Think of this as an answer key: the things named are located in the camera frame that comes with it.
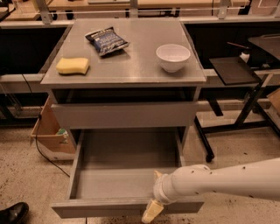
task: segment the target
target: speckled floor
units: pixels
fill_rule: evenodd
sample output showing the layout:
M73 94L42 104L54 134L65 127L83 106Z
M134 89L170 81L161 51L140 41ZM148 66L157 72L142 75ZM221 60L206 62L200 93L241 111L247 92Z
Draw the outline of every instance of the speckled floor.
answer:
M227 112L219 120L228 122L235 116L236 112ZM209 125L214 122L214 115L199 113L199 119ZM30 145L31 132L31 128L0 129L0 210L25 201L30 206L28 224L86 223L86 219L62 220L51 209L52 202L65 198L69 177L41 157L35 144ZM207 164L212 169L280 157L280 139L269 128L212 134L208 139L216 156L211 164ZM204 148L194 127L189 130L184 154L188 165L206 163ZM56 163L70 172L72 162ZM160 215L152 223L273 224L280 220L280 202L218 193L204 194L203 197L205 204L198 213ZM141 223L141 217L88 218L87 223Z

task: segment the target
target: shoe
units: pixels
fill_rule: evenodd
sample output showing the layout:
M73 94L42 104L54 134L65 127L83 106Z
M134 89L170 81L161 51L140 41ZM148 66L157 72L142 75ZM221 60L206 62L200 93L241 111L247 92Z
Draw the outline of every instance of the shoe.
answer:
M19 202L16 205L0 211L0 224L20 224L27 215L29 206L25 202Z

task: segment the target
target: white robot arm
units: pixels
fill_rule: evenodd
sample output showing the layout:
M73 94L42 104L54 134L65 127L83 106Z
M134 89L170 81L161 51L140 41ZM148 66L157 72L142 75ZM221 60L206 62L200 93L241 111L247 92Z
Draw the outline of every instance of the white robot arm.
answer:
M228 193L251 198L280 200L280 158L210 170L205 165L178 168L171 174L156 171L154 197L142 221L150 223L164 205L202 193Z

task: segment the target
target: gray cabinet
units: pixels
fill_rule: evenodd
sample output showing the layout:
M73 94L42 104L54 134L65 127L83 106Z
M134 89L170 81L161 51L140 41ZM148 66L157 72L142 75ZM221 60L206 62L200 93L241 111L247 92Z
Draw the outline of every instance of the gray cabinet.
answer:
M130 46L101 58L84 34L110 26ZM167 43L192 53L174 74L156 59L158 46ZM89 58L87 74L59 75L61 57ZM153 172L185 165L184 139L205 81L176 18L77 20L41 83L77 148L66 200L52 204L55 212L61 218L141 215L153 198ZM163 213L195 213L202 204L200 196L189 197Z

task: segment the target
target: white bowl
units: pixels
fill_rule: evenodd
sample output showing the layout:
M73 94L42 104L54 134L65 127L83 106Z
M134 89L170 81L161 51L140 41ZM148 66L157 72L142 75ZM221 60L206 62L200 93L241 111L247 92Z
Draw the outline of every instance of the white bowl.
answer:
M168 73L184 67L190 56L190 51L182 45L161 45L157 49L158 63Z

